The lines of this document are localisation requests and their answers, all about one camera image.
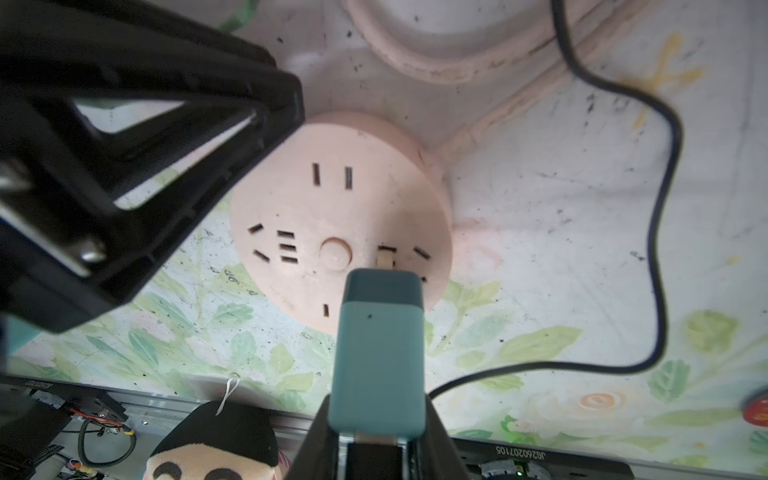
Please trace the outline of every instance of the black cable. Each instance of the black cable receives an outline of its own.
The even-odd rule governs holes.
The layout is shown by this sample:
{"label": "black cable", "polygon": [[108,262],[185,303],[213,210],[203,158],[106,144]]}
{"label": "black cable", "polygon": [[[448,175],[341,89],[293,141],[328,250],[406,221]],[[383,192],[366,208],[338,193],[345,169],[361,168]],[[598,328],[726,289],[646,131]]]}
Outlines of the black cable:
{"label": "black cable", "polygon": [[575,372],[603,373],[607,375],[631,375],[653,368],[659,360],[664,357],[664,350],[667,348],[667,300],[664,295],[664,283],[661,279],[657,244],[661,214],[664,212],[664,205],[669,196],[672,180],[674,179],[675,171],[677,169],[677,163],[680,160],[680,151],[683,147],[683,124],[672,107],[659,98],[642,90],[605,80],[604,78],[600,78],[589,72],[589,70],[579,62],[574,53],[574,48],[571,44],[571,34],[568,31],[568,23],[565,20],[563,0],[551,0],[551,7],[552,21],[554,22],[554,32],[558,40],[558,46],[560,47],[560,52],[563,55],[565,64],[571,69],[573,74],[582,81],[600,88],[601,90],[624,95],[625,97],[634,98],[635,100],[645,103],[664,117],[664,120],[666,120],[670,126],[672,137],[670,156],[667,161],[667,168],[664,171],[664,177],[659,186],[658,194],[656,195],[654,208],[651,211],[646,239],[648,271],[650,274],[650,283],[653,287],[654,300],[656,302],[656,344],[654,345],[653,351],[651,351],[650,355],[645,360],[633,365],[609,366],[576,362],[530,362],[482,370],[481,372],[471,373],[451,380],[450,382],[437,387],[429,393],[430,399],[434,399],[437,396],[448,392],[450,389],[454,389],[466,383],[529,370],[571,370]]}
{"label": "black cable", "polygon": [[122,462],[129,456],[131,456],[131,453],[134,452],[134,449],[136,448],[136,433],[134,432],[133,435],[129,435],[131,437],[131,446],[128,447],[128,451],[125,452],[123,456],[120,458],[117,458],[115,460],[112,460],[111,462],[92,462],[88,459],[88,457],[85,455],[85,432],[88,429],[88,425],[91,423],[95,423],[98,425],[97,422],[91,419],[83,419],[83,425],[80,427],[80,433],[78,434],[78,456],[80,457],[80,461],[83,462],[83,465],[87,467],[92,468],[105,468],[105,467],[111,467],[113,465],[117,465],[118,463]]}

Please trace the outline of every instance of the yellow mark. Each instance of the yellow mark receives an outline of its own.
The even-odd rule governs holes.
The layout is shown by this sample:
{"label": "yellow mark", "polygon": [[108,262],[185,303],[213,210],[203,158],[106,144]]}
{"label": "yellow mark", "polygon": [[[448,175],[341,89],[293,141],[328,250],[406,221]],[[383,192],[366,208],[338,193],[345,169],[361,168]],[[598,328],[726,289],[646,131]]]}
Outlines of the yellow mark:
{"label": "yellow mark", "polygon": [[[656,66],[656,71],[649,78],[622,78],[621,82],[631,87],[640,88],[650,94],[654,94],[658,91],[659,87],[664,84],[677,83],[684,87],[694,83],[699,78],[704,76],[703,68],[693,68],[686,70],[679,74],[668,74],[664,70],[667,68],[667,63],[674,53],[680,50],[683,45],[683,35],[679,33],[673,33],[667,38],[667,41],[662,45],[659,51],[659,63]],[[645,125],[645,121],[648,118],[648,107],[643,106],[640,114],[637,116],[637,120],[632,125],[633,130],[640,130]]]}

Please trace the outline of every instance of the red object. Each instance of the red object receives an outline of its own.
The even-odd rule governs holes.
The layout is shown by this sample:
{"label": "red object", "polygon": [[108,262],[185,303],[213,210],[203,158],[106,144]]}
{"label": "red object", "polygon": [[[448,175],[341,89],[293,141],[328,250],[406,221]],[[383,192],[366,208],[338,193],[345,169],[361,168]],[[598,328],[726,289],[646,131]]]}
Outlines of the red object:
{"label": "red object", "polygon": [[104,425],[104,426],[112,426],[112,425],[120,426],[120,427],[123,426],[122,422],[118,422],[116,420],[107,420],[107,419],[103,419],[101,417],[94,417],[93,415],[89,415],[87,413],[83,413],[80,410],[75,410],[75,409],[70,409],[70,410],[74,414],[77,414],[77,415],[79,415],[81,417],[85,417],[86,419],[95,420],[96,422],[98,422],[99,424]]}
{"label": "red object", "polygon": [[744,409],[744,419],[752,425],[768,427],[768,395],[754,399]]}

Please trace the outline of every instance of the metal screw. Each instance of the metal screw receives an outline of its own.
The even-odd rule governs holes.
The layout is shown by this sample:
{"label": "metal screw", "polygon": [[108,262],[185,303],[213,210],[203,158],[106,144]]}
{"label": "metal screw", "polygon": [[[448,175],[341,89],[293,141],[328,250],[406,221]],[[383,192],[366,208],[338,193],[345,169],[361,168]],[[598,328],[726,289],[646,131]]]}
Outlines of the metal screw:
{"label": "metal screw", "polygon": [[29,170],[15,157],[0,160],[0,193],[17,194],[32,188]]}
{"label": "metal screw", "polygon": [[87,263],[99,263],[107,259],[104,242],[93,235],[87,235],[83,240],[80,240],[75,249],[81,260]]}

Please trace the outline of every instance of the plush toy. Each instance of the plush toy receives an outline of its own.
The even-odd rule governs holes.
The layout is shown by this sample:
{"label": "plush toy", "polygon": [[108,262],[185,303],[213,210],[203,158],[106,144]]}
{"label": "plush toy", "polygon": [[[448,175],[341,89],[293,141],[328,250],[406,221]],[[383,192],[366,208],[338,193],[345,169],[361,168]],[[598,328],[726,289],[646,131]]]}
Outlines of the plush toy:
{"label": "plush toy", "polygon": [[266,413],[227,402],[197,407],[156,447],[144,480],[270,480],[277,440]]}

